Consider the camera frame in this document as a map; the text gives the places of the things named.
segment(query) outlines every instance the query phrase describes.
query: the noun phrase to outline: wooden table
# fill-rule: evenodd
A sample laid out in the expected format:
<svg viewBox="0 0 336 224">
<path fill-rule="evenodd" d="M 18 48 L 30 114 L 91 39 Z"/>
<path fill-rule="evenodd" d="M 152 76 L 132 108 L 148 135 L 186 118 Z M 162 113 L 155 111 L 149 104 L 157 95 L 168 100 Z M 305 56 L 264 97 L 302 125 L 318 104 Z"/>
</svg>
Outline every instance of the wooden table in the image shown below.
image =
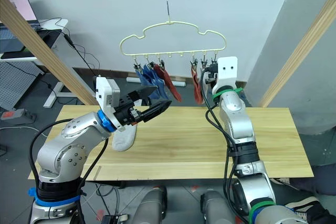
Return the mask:
<svg viewBox="0 0 336 224">
<path fill-rule="evenodd" d="M 98 109 L 65 105 L 57 120 Z M 223 178 L 226 144 L 223 135 L 206 121 L 205 111 L 205 107 L 168 108 L 151 121 L 138 124 L 134 144 L 125 152 L 112 149 L 111 137 L 88 180 Z M 219 109 L 215 112 L 219 118 Z M 247 113 L 269 177 L 313 176 L 288 108 L 247 108 Z M 64 125 L 54 126 L 47 141 L 59 134 Z M 103 142 L 92 150 L 83 174 L 102 146 Z"/>
</svg>

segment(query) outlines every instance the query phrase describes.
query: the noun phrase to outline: wooden frame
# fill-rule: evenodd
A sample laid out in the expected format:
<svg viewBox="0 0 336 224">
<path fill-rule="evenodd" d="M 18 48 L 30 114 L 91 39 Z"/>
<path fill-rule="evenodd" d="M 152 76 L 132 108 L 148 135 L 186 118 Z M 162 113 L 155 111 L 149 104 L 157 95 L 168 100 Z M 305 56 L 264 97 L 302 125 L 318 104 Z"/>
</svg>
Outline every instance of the wooden frame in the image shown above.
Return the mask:
<svg viewBox="0 0 336 224">
<path fill-rule="evenodd" d="M 85 104 L 96 103 L 93 97 L 88 97 L 88 94 L 84 89 L 76 87 L 78 83 L 76 83 L 75 78 L 69 81 L 71 79 L 71 76 L 69 76 L 71 73 L 64 69 L 65 66 L 57 59 L 56 55 L 44 44 L 36 33 L 34 33 L 28 23 L 10 4 L 9 0 L 0 0 L 0 4 L 0 20 L 23 42 L 36 58 L 42 61 L 50 72 L 75 93 L 82 102 Z M 307 33 L 264 94 L 259 104 L 261 107 L 266 107 L 270 104 L 335 18 L 336 0 L 327 0 Z"/>
</svg>

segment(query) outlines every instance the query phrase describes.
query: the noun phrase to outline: floor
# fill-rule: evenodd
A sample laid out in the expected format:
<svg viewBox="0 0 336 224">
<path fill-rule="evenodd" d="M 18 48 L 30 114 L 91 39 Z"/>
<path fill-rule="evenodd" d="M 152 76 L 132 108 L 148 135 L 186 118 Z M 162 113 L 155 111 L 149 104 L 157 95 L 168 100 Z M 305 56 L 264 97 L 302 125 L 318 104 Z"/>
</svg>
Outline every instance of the floor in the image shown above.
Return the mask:
<svg viewBox="0 0 336 224">
<path fill-rule="evenodd" d="M 83 76 L 85 81 L 92 86 L 90 77 Z M 54 86 L 57 79 L 51 74 L 45 74 L 40 79 Z M 124 79 L 116 79 L 121 92 L 127 93 L 139 88 L 139 84 L 127 83 Z M 193 99 L 193 87 L 177 87 L 183 101 L 174 101 L 171 106 L 196 106 Z M 36 81 L 24 95 L 17 108 L 26 108 L 30 112 L 37 114 L 34 124 L 27 125 L 37 129 L 45 124 L 55 121 L 63 104 L 69 102 L 70 98 L 60 98 L 51 109 L 44 109 L 43 104 L 50 94 L 46 84 Z M 77 99 L 71 100 L 68 104 L 81 104 Z M 0 127 L 11 126 L 0 122 Z M 7 153 L 0 156 L 0 224 L 21 224 L 26 223 L 32 199 L 27 195 L 29 188 L 34 186 L 33 181 L 27 180 L 30 172 L 27 161 L 28 147 L 30 140 L 34 137 L 35 131 L 29 129 L 7 129 L 0 131 L 0 144 L 7 146 Z M 336 163 L 336 133 L 331 129 L 323 134 L 310 136 L 300 135 L 302 143 L 307 152 L 312 165 Z M 43 145 L 44 137 L 40 137 L 35 145 L 34 156 Z M 199 210 L 200 196 L 207 189 L 212 188 L 222 191 L 222 180 L 220 179 L 187 179 L 187 180 L 149 180 L 128 182 L 127 187 L 118 189 L 119 203 L 118 213 L 129 214 L 130 219 L 136 211 L 143 196 L 157 185 L 166 185 L 168 192 L 168 210 L 163 224 L 166 223 L 194 223 L 203 224 L 201 212 Z M 110 186 L 101 186 L 100 192 L 104 195 L 110 191 Z M 86 183 L 84 189 L 87 196 L 82 198 L 83 212 L 87 223 L 100 223 L 102 215 L 107 214 L 107 210 L 99 196 L 96 194 L 94 183 Z M 277 203 L 286 204 L 291 201 L 301 200 L 311 196 L 310 193 L 297 191 L 292 188 L 274 185 Z M 116 207 L 116 191 L 112 191 L 105 196 L 106 204 L 111 214 Z M 336 197 L 319 196 L 324 207 L 336 215 Z"/>
</svg>

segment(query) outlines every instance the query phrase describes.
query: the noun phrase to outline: white desk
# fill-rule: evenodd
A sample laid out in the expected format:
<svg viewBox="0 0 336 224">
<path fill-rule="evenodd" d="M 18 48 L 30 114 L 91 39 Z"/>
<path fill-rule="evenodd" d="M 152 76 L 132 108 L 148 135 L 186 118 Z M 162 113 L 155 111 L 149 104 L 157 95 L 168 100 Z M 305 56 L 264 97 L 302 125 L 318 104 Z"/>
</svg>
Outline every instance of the white desk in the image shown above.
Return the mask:
<svg viewBox="0 0 336 224">
<path fill-rule="evenodd" d="M 51 20 L 48 20 L 48 21 L 45 21 L 45 22 L 43 22 L 44 20 L 41 20 L 40 21 L 40 22 L 42 22 L 41 27 L 45 28 L 45 29 L 48 29 L 48 30 L 62 29 L 63 32 L 67 33 L 67 31 L 65 31 L 66 29 L 64 29 L 63 27 L 67 26 L 68 20 L 63 18 L 59 22 L 57 22 L 58 20 L 59 20 L 58 18 L 51 19 Z M 64 51 L 59 52 L 57 45 L 61 45 L 61 44 L 64 44 L 64 43 L 66 44 L 66 41 L 65 41 L 64 37 L 63 36 L 58 36 L 55 43 L 51 47 L 51 49 L 54 51 L 54 53 L 56 55 L 58 55 L 59 59 L 63 62 L 64 65 L 66 65 L 66 67 L 70 70 L 72 75 L 75 76 L 83 84 L 83 86 L 87 89 L 87 91 L 92 94 L 92 96 L 95 96 L 95 93 L 82 80 L 82 78 L 73 70 L 71 65 L 66 63 L 66 58 L 67 57 L 62 57 L 63 54 L 66 55 L 66 56 L 69 56 L 71 53 L 75 54 L 76 52 L 73 49 L 71 49 L 70 47 L 68 48 L 67 52 L 64 52 Z M 43 63 L 41 63 L 36 57 L 2 59 L 2 55 L 3 54 L 0 54 L 0 62 L 4 62 L 4 61 L 7 61 L 7 62 L 10 62 L 10 61 L 32 61 L 37 65 L 43 65 Z M 50 93 L 50 95 L 49 95 L 48 99 L 46 100 L 45 104 L 43 105 L 43 107 L 51 108 L 58 97 L 76 97 L 71 92 L 61 92 L 63 87 L 64 87 L 64 84 L 62 82 L 58 82 L 55 85 L 55 87 L 53 88 L 53 92 Z"/>
</svg>

